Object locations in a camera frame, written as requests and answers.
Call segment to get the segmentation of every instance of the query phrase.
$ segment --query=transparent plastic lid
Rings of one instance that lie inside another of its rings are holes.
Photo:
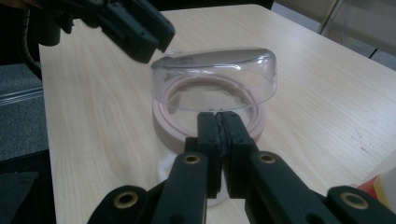
[[[151,68],[154,99],[177,109],[235,110],[276,92],[276,56],[268,49],[174,53]]]

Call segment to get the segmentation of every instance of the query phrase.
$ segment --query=light wood tabletop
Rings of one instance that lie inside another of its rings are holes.
[[[260,150],[281,156],[325,194],[360,184],[396,146],[396,72],[259,6],[167,11],[169,51],[261,47],[277,58]],[[151,189],[167,150],[151,116],[149,64],[75,21],[40,47],[58,223],[86,223],[113,189]],[[150,63],[161,58],[156,52]],[[247,223],[242,200],[211,207],[207,223]]]

